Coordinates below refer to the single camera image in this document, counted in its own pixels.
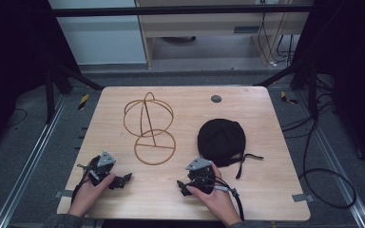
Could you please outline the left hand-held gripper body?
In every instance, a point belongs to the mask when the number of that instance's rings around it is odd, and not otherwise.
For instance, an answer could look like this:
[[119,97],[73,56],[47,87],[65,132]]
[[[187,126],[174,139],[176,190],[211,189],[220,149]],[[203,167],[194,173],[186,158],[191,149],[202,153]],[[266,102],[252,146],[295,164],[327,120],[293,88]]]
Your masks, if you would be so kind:
[[93,158],[85,168],[86,176],[96,186],[101,183],[111,171],[115,159],[106,151]]

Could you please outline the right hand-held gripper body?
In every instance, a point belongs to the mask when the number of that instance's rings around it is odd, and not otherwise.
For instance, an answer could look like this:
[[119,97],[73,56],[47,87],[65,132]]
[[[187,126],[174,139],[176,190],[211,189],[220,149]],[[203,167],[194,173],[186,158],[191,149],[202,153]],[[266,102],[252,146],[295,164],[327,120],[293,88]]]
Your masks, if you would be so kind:
[[189,186],[194,186],[205,194],[210,194],[215,185],[215,172],[212,162],[203,158],[196,158],[186,166]]

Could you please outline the black cap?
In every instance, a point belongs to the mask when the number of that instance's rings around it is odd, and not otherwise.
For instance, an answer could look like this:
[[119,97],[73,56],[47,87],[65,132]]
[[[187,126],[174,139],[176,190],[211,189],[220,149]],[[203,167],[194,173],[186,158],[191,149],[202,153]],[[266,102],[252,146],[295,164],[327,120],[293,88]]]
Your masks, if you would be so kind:
[[236,179],[242,173],[242,164],[247,157],[263,160],[262,156],[246,153],[246,136],[238,122],[227,119],[213,119],[199,130],[197,147],[202,158],[212,161],[218,167],[233,163],[240,164]]

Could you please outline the person's left hand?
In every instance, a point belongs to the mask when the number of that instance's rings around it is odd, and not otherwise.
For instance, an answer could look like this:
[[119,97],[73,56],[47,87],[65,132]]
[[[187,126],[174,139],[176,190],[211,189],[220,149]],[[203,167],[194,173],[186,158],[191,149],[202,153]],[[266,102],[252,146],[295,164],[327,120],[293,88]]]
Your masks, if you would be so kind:
[[67,213],[75,217],[83,218],[113,182],[114,178],[115,175],[110,173],[98,185],[94,185],[90,179],[87,179],[79,188]]

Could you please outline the person's right hand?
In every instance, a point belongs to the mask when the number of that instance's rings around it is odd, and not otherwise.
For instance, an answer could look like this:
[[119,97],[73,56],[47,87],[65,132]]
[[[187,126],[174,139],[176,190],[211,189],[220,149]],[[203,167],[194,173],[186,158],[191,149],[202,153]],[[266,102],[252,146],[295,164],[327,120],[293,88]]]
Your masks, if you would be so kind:
[[187,190],[200,200],[227,228],[241,222],[240,215],[227,192],[214,189],[210,194],[205,194],[193,186],[187,186]]

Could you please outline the black yellow striped tape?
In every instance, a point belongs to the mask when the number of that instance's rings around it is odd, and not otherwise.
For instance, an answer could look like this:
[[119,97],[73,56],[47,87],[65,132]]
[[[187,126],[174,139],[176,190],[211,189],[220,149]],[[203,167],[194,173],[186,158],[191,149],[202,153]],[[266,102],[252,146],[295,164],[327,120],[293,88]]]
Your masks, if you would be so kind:
[[78,110],[82,110],[84,109],[84,107],[86,106],[86,102],[89,98],[89,94],[84,94],[81,98],[80,103],[78,104]]
[[280,92],[280,99],[286,103],[292,104],[292,105],[296,105],[298,104],[298,101],[296,99],[289,99],[286,96],[286,93],[284,91]]

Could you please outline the black metal stand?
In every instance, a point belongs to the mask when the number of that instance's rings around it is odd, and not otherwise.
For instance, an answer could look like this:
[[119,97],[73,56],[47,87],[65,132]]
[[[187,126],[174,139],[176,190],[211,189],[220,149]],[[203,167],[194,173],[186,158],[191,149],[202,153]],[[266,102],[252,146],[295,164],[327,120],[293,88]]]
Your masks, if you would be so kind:
[[274,76],[255,84],[255,86],[269,86],[289,74],[295,74],[290,83],[292,89],[301,89],[305,84],[308,84],[308,110],[311,117],[317,121],[317,66],[315,64],[302,62],[291,64]]
[[94,83],[93,81],[83,76],[81,73],[72,70],[66,66],[58,64],[48,65],[46,67],[46,72],[44,76],[47,101],[47,124],[53,120],[55,115],[54,87],[57,86],[61,94],[70,94],[73,89],[72,85],[67,79],[68,77],[75,79],[92,89],[104,89],[102,85]]

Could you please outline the white cabinet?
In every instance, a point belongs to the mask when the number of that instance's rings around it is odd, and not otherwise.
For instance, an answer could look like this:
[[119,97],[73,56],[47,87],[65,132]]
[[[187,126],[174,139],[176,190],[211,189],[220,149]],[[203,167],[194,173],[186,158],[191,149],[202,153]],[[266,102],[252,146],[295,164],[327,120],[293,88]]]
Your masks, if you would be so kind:
[[[48,0],[54,10],[134,8],[134,0]],[[137,16],[58,17],[79,66],[145,64]]]

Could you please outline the black curtain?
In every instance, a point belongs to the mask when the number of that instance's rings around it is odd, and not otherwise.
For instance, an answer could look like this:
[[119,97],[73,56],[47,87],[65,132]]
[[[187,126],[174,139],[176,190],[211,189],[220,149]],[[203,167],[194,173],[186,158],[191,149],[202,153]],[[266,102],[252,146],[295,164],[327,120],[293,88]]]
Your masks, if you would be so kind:
[[295,60],[320,33],[317,72],[334,78],[334,93],[345,124],[365,156],[365,0],[314,0],[298,42]]
[[80,71],[57,19],[28,14],[50,8],[48,0],[0,0],[0,134],[17,98],[45,83],[45,55],[34,42],[46,44],[60,65]]

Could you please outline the grey metal table bracket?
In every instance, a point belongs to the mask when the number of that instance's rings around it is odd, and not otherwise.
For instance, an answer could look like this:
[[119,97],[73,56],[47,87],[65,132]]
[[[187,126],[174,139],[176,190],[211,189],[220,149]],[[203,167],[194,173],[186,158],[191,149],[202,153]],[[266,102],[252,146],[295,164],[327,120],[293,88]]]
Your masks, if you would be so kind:
[[312,195],[305,195],[305,194],[295,194],[292,196],[294,202],[306,201],[306,202],[313,202],[315,198]]
[[68,198],[72,198],[73,196],[73,191],[72,190],[61,190],[61,191],[56,191],[54,194],[54,197],[56,199],[60,199],[62,197],[68,197]]

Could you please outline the aluminium floor rail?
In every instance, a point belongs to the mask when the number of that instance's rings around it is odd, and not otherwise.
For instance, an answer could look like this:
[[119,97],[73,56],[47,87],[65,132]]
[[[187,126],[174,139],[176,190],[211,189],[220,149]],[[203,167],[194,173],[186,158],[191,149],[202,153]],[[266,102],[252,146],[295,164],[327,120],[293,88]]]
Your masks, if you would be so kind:
[[7,228],[10,220],[23,197],[29,181],[36,169],[51,135],[63,113],[64,106],[67,101],[67,95],[60,95],[54,108],[54,114],[51,120],[45,124],[36,144],[34,145],[26,164],[24,165],[20,175],[18,176],[14,186],[12,187],[4,205],[0,209],[0,228]]
[[311,173],[321,172],[332,175],[336,180],[336,184],[342,194],[342,197],[347,203],[347,206],[343,207],[343,210],[350,210],[358,227],[365,228],[365,205],[359,198],[355,187],[350,182],[348,175],[339,163],[326,135],[324,134],[322,128],[318,125],[318,121],[313,121],[312,129],[308,136],[308,141],[310,141],[313,135],[317,137],[317,144],[319,145],[322,156],[327,162],[329,168],[306,168],[307,149],[309,146],[309,143],[306,143],[302,159],[302,173],[300,176],[304,178],[306,183],[309,183],[307,176]]

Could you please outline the black horizontal frame bar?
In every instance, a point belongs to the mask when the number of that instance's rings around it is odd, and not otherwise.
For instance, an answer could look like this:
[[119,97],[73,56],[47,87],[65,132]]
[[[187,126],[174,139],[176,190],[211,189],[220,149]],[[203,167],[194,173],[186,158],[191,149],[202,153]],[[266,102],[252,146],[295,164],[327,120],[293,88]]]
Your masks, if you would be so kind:
[[213,14],[213,13],[265,13],[265,12],[307,12],[314,5],[222,5],[222,6],[177,6],[105,9],[52,9],[56,17],[84,16],[130,16],[130,15],[172,15],[172,14]]

